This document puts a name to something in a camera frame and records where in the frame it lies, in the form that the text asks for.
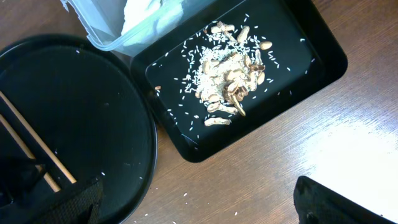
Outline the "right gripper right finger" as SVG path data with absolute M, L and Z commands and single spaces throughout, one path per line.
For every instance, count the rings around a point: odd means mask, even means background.
M 304 175 L 295 184 L 294 206 L 300 224 L 394 224 Z

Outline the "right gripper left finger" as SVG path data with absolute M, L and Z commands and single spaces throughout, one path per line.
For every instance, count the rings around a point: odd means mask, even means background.
M 103 182 L 94 177 L 53 192 L 35 159 L 1 158 L 1 223 L 98 223 Z

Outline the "wooden chopstick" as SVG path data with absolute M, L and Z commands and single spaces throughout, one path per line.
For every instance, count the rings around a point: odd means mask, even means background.
M 2 100 L 8 105 L 17 119 L 22 123 L 22 125 L 26 128 L 29 134 L 35 139 L 35 141 L 39 144 L 39 146 L 45 151 L 45 153 L 51 158 L 54 164 L 62 171 L 62 173 L 67 177 L 67 179 L 74 184 L 76 179 L 72 174 L 67 170 L 67 168 L 62 164 L 62 162 L 56 157 L 56 155 L 50 150 L 50 148 L 44 143 L 41 137 L 34 131 L 32 126 L 26 121 L 26 119 L 21 115 L 21 113 L 17 110 L 17 108 L 10 102 L 10 100 L 5 96 L 3 92 L 1 92 Z
M 30 151 L 30 149 L 27 147 L 27 145 L 24 143 L 24 141 L 19 137 L 19 135 L 16 133 L 16 131 L 12 128 L 12 126 L 6 121 L 6 119 L 1 115 L 1 124 L 5 127 L 5 129 L 8 131 L 8 133 L 11 135 L 13 140 L 17 143 L 17 145 L 22 149 L 22 151 L 25 153 L 25 155 L 29 159 L 35 159 L 35 156 L 33 153 Z M 48 172 L 44 173 L 44 180 L 50 188 L 54 192 L 59 192 L 61 188 L 58 186 L 58 184 L 53 180 L 51 175 Z

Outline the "peanut shells and rice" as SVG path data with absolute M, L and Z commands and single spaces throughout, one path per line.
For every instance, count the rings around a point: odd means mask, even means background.
M 259 116 L 258 103 L 322 69 L 292 16 L 231 11 L 169 48 L 146 70 L 173 138 L 196 144 L 235 133 Z

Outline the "white paper napkin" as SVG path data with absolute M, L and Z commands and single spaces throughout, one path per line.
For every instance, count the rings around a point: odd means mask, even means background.
M 166 28 L 176 25 L 183 16 L 183 1 L 178 0 L 127 0 L 124 7 L 124 24 L 121 35 L 124 35 L 146 19 L 154 25 L 154 32 L 160 34 Z

